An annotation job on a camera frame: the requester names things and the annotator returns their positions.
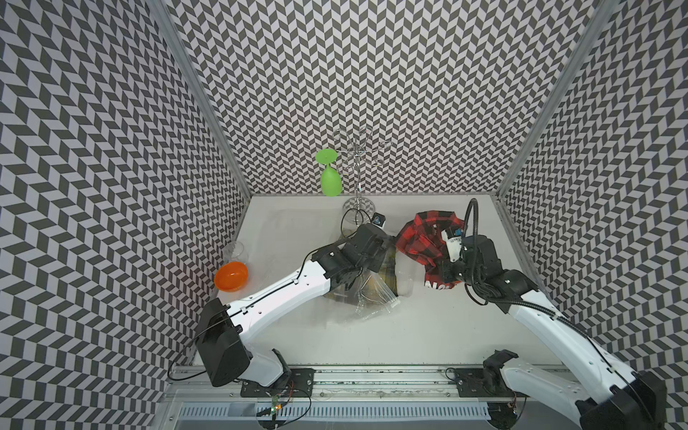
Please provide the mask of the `clear plastic vacuum bag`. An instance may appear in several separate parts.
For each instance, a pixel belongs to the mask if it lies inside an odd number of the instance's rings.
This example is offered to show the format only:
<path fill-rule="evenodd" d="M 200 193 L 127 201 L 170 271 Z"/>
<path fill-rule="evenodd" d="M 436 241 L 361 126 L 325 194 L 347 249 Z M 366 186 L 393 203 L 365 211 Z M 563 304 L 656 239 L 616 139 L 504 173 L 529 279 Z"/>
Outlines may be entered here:
<path fill-rule="evenodd" d="M 379 272 L 364 271 L 350 287 L 340 286 L 325 295 L 327 318 L 336 324 L 357 324 L 391 314 L 410 297 L 414 288 L 415 262 L 392 247 Z"/>

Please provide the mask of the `red plaid shirt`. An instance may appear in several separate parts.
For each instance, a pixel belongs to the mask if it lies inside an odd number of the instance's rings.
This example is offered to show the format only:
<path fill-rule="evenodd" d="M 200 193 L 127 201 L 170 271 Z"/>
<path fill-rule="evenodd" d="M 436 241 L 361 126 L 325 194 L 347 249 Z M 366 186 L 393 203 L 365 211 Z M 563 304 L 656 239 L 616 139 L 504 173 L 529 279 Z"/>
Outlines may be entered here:
<path fill-rule="evenodd" d="M 395 238 L 398 251 L 420 263 L 425 271 L 424 285 L 433 290 L 452 290 L 459 282 L 445 281 L 440 265 L 449 259 L 442 232 L 463 230 L 464 221 L 453 211 L 422 211 L 407 222 Z"/>

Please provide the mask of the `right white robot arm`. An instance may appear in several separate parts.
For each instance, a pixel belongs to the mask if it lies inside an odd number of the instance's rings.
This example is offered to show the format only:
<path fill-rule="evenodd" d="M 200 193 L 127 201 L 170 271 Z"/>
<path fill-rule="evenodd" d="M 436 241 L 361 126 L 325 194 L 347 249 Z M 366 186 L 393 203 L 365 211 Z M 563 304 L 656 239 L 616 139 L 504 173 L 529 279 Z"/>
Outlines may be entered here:
<path fill-rule="evenodd" d="M 491 239 L 456 236 L 446 245 L 444 279 L 477 288 L 488 304 L 536 335 L 575 378 L 555 376 L 502 349 L 483 363 L 488 393 L 522 393 L 582 429 L 664 428 L 668 390 L 656 374 L 633 370 L 568 321 L 524 273 L 505 270 Z"/>

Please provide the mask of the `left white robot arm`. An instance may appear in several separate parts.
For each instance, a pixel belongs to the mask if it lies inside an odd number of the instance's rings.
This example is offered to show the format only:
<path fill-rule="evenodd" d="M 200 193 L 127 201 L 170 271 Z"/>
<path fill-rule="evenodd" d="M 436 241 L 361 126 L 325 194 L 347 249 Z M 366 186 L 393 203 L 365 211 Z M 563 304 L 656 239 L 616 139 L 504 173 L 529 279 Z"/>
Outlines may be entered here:
<path fill-rule="evenodd" d="M 299 270 L 254 295 L 227 305 L 213 299 L 202 310 L 193 344 L 214 387 L 248 381 L 283 390 L 292 371 L 277 349 L 251 346 L 260 331 L 284 315 L 365 271 L 378 272 L 391 237 L 373 223 L 362 224 L 347 238 L 307 254 Z"/>

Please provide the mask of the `metal glass holder stand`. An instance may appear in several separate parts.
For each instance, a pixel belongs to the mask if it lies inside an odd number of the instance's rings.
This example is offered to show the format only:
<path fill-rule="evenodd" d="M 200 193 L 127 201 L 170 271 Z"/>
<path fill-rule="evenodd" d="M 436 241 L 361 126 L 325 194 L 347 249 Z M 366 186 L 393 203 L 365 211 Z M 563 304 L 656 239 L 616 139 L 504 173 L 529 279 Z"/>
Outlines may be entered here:
<path fill-rule="evenodd" d="M 333 139 L 341 162 L 340 173 L 347 177 L 353 192 L 342 206 L 344 219 L 354 223 L 368 220 L 376 212 L 376 206 L 364 195 L 364 170 L 378 168 L 385 161 L 385 152 L 394 147 L 394 141 L 374 137 L 371 128 L 350 132 L 339 129 Z"/>

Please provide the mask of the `green plastic wine glass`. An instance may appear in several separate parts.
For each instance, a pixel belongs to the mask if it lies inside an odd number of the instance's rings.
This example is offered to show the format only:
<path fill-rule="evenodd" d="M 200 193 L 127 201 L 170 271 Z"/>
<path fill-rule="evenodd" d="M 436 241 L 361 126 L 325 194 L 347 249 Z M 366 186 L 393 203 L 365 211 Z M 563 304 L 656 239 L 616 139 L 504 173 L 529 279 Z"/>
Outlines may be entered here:
<path fill-rule="evenodd" d="M 342 193 L 343 184 L 339 172 L 333 168 L 338 159 L 338 153 L 333 149 L 322 149 L 317 152 L 316 161 L 324 166 L 320 183 L 322 192 L 328 197 L 336 197 Z"/>

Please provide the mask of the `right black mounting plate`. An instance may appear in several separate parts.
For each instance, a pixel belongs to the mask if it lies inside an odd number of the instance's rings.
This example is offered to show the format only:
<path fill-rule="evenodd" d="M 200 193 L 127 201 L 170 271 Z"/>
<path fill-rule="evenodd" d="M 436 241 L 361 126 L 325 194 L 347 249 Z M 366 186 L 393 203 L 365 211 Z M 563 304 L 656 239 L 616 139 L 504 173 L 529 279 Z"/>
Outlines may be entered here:
<path fill-rule="evenodd" d="M 477 368 L 453 368 L 451 379 L 456 384 L 462 398 L 502 398 L 511 397 L 509 389 L 496 371 Z"/>

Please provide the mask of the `black mounting plate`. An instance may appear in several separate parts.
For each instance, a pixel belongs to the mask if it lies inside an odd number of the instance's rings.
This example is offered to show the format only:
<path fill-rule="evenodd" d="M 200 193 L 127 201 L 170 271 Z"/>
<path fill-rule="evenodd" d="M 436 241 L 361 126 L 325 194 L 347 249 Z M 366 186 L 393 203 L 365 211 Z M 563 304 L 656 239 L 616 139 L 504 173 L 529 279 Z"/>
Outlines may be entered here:
<path fill-rule="evenodd" d="M 288 377 L 280 378 L 269 387 L 263 387 L 255 382 L 243 381 L 240 397 L 266 399 L 274 396 L 283 398 L 291 396 L 306 399 L 312 395 L 314 383 L 314 368 L 293 368 Z"/>
<path fill-rule="evenodd" d="M 496 371 L 477 368 L 453 368 L 451 379 L 456 384 L 462 398 L 502 398 L 511 397 L 509 389 Z"/>

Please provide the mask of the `clear plastic cup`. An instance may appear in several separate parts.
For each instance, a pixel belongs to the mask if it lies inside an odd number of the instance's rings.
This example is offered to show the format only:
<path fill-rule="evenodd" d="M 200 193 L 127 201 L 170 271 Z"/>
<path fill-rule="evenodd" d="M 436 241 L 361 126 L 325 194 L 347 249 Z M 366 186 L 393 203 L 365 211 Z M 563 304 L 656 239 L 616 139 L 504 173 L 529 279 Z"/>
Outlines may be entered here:
<path fill-rule="evenodd" d="M 222 263 L 247 262 L 247 251 L 240 241 L 230 241 L 221 249 Z"/>

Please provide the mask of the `orange plastic bowl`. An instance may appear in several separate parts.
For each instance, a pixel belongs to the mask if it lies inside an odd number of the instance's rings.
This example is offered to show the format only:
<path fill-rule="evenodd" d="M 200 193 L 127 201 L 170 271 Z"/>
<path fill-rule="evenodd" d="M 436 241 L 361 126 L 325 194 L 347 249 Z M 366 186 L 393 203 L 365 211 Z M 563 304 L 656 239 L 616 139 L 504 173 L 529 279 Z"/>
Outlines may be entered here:
<path fill-rule="evenodd" d="M 241 290 L 248 281 L 249 270 L 240 261 L 224 264 L 214 275 L 215 287 L 224 292 L 236 292 Z"/>

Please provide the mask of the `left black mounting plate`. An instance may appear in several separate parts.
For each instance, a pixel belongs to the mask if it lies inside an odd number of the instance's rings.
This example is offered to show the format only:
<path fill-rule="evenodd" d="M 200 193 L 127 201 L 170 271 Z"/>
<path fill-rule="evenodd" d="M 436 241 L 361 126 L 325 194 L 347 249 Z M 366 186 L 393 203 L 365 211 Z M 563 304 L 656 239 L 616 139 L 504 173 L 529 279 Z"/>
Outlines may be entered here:
<path fill-rule="evenodd" d="M 291 396 L 306 399 L 312 395 L 314 383 L 314 368 L 293 368 L 288 377 L 280 378 L 269 387 L 263 387 L 255 382 L 243 381 L 240 397 L 266 399 L 274 396 L 283 398 Z"/>

